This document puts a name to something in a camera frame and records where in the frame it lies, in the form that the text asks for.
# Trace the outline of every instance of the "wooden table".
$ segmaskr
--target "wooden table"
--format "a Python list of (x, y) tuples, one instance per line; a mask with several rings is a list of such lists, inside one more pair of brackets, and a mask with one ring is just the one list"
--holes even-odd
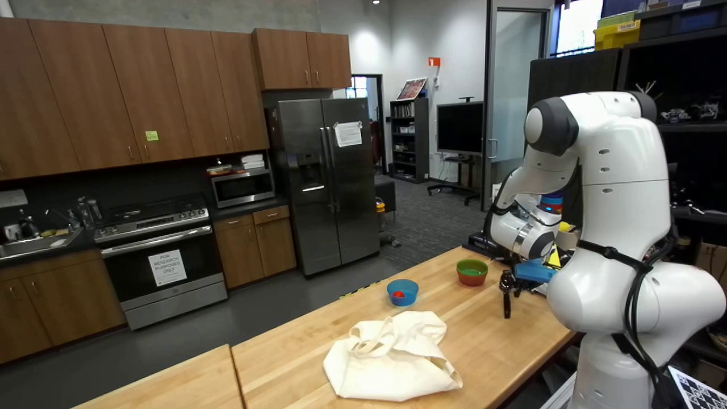
[[(485, 285), (461, 285), (457, 282), (455, 265), (467, 256), (489, 262), (491, 273)], [(392, 276), (421, 284), (421, 295), (412, 308), (434, 310), (447, 322), (441, 349), (463, 380), (460, 391), (418, 398), (408, 405), (499, 407), (574, 337), (574, 331), (551, 312), (545, 297), (539, 295), (513, 297), (513, 312), (504, 320), (503, 291), (499, 289), (500, 270), (500, 262), (455, 247)], [(330, 344), (346, 336), (354, 322), (402, 310), (386, 300), (392, 278), (371, 284), (235, 344), (233, 353), (249, 407), (408, 407), (341, 399), (322, 369)]]
[(173, 367), (144, 377), (107, 394), (81, 405), (82, 409), (159, 409), (159, 407), (246, 407), (237, 382), (229, 344), (221, 344)]

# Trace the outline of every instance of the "monitor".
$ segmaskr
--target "monitor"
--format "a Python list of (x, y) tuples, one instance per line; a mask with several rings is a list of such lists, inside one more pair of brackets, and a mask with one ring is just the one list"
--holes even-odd
[(439, 105), (437, 148), (445, 151), (482, 151), (485, 101)]

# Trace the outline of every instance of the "blue bowl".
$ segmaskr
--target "blue bowl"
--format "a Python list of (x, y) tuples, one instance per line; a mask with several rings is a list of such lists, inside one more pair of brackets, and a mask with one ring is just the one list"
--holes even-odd
[(417, 302), (418, 284), (412, 278), (393, 278), (386, 285), (390, 300), (395, 307), (408, 307)]

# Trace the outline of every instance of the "refrigerator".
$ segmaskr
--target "refrigerator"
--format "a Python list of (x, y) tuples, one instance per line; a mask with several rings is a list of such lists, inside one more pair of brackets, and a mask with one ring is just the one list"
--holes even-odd
[(367, 100), (280, 100), (268, 127), (301, 270), (316, 274), (378, 255)]

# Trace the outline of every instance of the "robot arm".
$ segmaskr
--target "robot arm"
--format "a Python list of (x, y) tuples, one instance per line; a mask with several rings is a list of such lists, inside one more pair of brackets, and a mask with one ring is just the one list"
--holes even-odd
[(586, 331), (571, 407), (650, 407), (650, 372), (614, 337), (636, 336), (636, 349), (663, 366), (688, 336), (726, 312), (726, 292), (710, 273), (668, 261), (638, 268), (670, 228), (663, 145), (647, 120), (654, 116), (654, 101), (631, 93), (578, 93), (535, 105), (522, 166), (504, 178), (487, 217), (489, 235), (503, 247), (526, 259), (549, 251), (555, 223), (521, 203), (532, 200), (518, 192), (559, 191), (575, 164), (583, 166), (583, 241), (549, 289), (555, 315)]

